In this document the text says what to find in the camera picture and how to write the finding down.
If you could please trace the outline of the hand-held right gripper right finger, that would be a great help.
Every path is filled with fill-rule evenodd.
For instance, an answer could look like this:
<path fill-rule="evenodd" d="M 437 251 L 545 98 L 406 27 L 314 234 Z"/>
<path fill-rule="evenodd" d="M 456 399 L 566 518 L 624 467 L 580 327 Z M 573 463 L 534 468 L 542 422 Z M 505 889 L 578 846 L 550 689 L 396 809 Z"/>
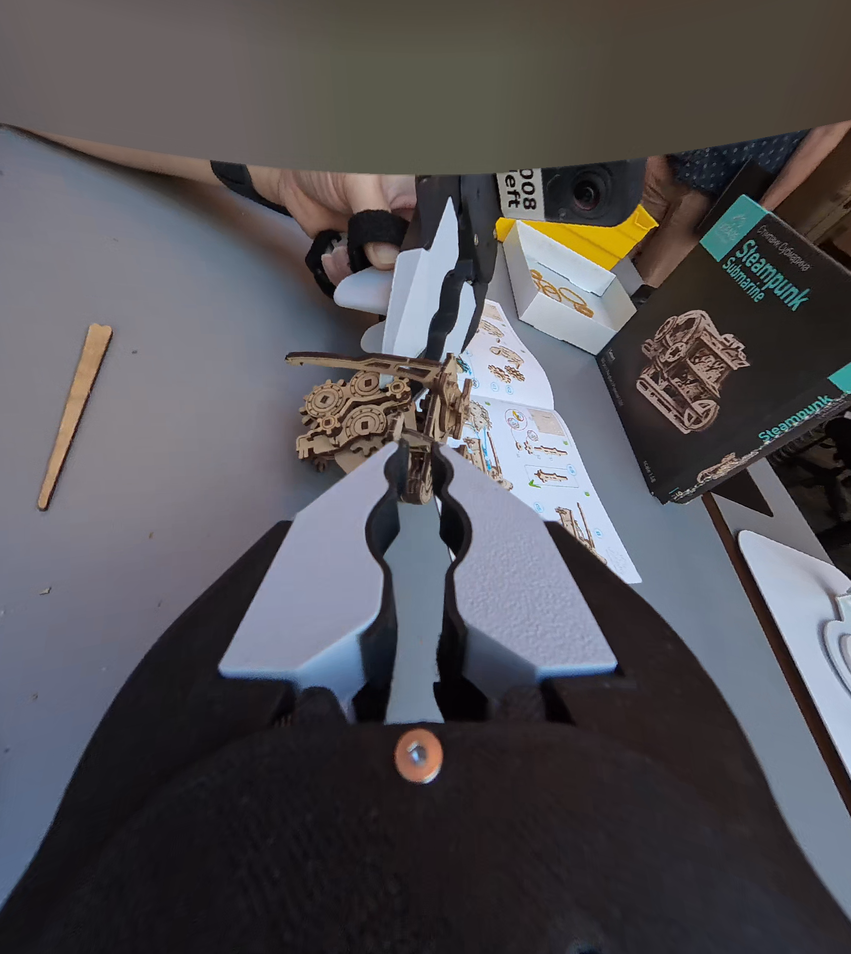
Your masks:
<path fill-rule="evenodd" d="M 440 680 L 485 696 L 617 667 L 550 531 L 513 493 L 446 447 L 432 452 L 444 581 Z"/>

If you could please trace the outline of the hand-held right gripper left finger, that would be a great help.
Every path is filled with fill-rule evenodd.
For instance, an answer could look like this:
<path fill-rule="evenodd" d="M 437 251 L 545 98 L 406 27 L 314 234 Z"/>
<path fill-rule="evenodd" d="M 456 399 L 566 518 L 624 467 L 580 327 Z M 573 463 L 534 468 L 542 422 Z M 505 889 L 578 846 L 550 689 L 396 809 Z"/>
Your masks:
<path fill-rule="evenodd" d="M 218 670 L 228 678 L 323 687 L 351 701 L 387 695 L 395 598 L 384 555 L 399 531 L 404 440 L 376 451 L 289 524 Z"/>

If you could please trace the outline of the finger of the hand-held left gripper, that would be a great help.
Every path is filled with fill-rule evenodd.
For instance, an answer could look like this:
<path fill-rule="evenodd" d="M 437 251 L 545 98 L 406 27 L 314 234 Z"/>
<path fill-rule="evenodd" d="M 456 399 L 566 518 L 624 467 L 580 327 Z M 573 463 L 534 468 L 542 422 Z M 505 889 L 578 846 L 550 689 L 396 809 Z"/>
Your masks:
<path fill-rule="evenodd" d="M 428 248 L 400 252 L 384 322 L 382 352 L 409 359 L 424 354 L 433 317 L 440 309 L 443 281 L 458 265 L 458 216 L 452 197 Z"/>
<path fill-rule="evenodd" d="M 439 306 L 427 334 L 427 359 L 442 363 L 458 355 L 476 333 L 487 295 L 487 282 L 474 268 L 454 268 L 444 277 Z"/>

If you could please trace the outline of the wooden gear model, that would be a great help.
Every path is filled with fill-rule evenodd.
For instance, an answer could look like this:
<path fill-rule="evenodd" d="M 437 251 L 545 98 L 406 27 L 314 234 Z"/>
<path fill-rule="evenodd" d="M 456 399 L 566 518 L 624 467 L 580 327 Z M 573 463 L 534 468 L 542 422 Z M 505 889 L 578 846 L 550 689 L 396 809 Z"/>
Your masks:
<path fill-rule="evenodd" d="M 300 407 L 306 432 L 297 439 L 300 460 L 319 471 L 332 462 L 351 472 L 374 452 L 404 439 L 410 447 L 403 502 L 432 498 L 431 448 L 459 439 L 470 410 L 472 380 L 461 386 L 458 359 L 408 359 L 371 354 L 352 358 L 323 352 L 291 352 L 288 364 L 351 369 L 348 380 L 318 385 Z"/>

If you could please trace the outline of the person's left forearm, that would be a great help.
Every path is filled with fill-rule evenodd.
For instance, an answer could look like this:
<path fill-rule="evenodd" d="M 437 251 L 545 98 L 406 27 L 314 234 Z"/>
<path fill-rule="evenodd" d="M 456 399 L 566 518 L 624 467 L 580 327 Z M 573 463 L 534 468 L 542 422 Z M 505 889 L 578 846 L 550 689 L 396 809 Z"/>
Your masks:
<path fill-rule="evenodd" d="M 32 136 L 65 146 L 74 152 L 134 170 L 179 177 L 204 184 L 219 183 L 245 197 L 257 197 L 246 166 L 212 160 L 184 158 L 128 147 L 112 146 L 75 137 L 24 129 Z"/>

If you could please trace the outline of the black model kit box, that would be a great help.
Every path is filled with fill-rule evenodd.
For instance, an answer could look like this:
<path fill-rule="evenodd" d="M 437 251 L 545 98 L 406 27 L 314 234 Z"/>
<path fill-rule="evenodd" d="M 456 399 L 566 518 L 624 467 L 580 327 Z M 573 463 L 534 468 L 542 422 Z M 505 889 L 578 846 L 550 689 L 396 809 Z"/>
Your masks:
<path fill-rule="evenodd" d="M 649 492 L 685 503 L 851 405 L 851 272 L 737 197 L 597 363 Z"/>

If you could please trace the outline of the person's left hand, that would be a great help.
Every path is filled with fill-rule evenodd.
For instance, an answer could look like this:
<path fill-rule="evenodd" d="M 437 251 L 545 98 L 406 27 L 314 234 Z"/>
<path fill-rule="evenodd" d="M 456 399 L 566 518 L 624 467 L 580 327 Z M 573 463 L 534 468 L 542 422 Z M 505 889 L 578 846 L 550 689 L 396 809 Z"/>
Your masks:
<path fill-rule="evenodd" d="M 307 265 L 328 296 L 369 267 L 390 272 L 417 205 L 412 174 L 295 171 L 222 163 L 235 192 L 283 211 L 313 241 Z"/>

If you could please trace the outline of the assembly instruction booklet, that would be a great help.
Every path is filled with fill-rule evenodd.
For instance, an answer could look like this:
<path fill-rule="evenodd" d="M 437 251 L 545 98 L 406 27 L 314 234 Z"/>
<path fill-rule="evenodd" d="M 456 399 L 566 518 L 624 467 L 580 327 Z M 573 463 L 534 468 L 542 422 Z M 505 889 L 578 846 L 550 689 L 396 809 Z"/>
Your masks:
<path fill-rule="evenodd" d="M 475 336 L 457 357 L 471 384 L 463 434 L 449 438 L 479 470 L 545 521 L 558 522 L 629 584 L 637 567 L 601 503 L 550 382 L 500 304 L 486 301 Z"/>

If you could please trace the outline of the white cardboard box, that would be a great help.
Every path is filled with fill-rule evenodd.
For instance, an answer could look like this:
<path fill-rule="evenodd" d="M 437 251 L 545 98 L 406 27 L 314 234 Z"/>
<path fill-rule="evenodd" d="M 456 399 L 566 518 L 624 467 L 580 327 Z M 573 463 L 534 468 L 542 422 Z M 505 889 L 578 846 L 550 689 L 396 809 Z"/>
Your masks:
<path fill-rule="evenodd" d="M 515 222 L 503 242 L 518 318 L 553 338 L 590 354 L 598 354 L 636 313 L 636 306 L 621 281 L 555 240 L 522 222 Z M 531 268 L 548 269 L 573 284 L 594 310 L 593 318 L 552 301 L 538 292 Z"/>

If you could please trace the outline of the pile of tan rubber bands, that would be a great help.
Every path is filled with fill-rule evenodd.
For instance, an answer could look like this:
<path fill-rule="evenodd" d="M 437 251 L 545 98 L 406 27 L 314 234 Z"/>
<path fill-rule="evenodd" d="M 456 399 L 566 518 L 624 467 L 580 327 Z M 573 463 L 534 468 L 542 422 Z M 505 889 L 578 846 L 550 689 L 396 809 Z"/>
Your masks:
<path fill-rule="evenodd" d="M 593 318 L 594 310 L 581 294 L 581 290 L 573 284 L 562 284 L 562 276 L 548 269 L 531 268 L 529 275 L 539 293 L 552 301 L 573 308 L 587 318 Z"/>

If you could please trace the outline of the yellow box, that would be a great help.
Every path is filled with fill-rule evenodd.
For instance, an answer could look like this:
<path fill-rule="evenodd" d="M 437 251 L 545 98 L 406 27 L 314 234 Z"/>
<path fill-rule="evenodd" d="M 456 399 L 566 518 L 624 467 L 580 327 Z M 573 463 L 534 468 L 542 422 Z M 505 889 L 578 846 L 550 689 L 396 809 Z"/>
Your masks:
<path fill-rule="evenodd" d="M 522 223 L 606 270 L 628 256 L 658 226 L 657 220 L 642 205 L 614 227 L 547 221 Z"/>

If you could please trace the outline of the white document stand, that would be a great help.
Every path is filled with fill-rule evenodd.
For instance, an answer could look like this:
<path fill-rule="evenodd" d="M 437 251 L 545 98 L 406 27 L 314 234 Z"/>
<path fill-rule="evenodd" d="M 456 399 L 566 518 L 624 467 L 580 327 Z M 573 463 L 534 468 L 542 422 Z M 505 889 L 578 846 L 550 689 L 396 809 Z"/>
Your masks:
<path fill-rule="evenodd" d="M 737 542 L 851 781 L 851 581 L 753 531 Z"/>

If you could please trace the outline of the thin wooden stick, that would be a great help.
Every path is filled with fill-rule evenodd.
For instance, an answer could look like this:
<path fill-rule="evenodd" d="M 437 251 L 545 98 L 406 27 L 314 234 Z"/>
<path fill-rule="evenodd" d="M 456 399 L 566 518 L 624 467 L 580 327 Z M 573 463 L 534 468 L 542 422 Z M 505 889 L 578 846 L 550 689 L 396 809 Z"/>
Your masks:
<path fill-rule="evenodd" d="M 108 325 L 91 324 L 86 330 L 85 341 L 76 364 L 74 377 L 41 482 L 36 503 L 39 511 L 46 511 L 50 507 L 51 498 L 57 488 L 90 393 L 109 349 L 111 338 L 112 328 Z"/>

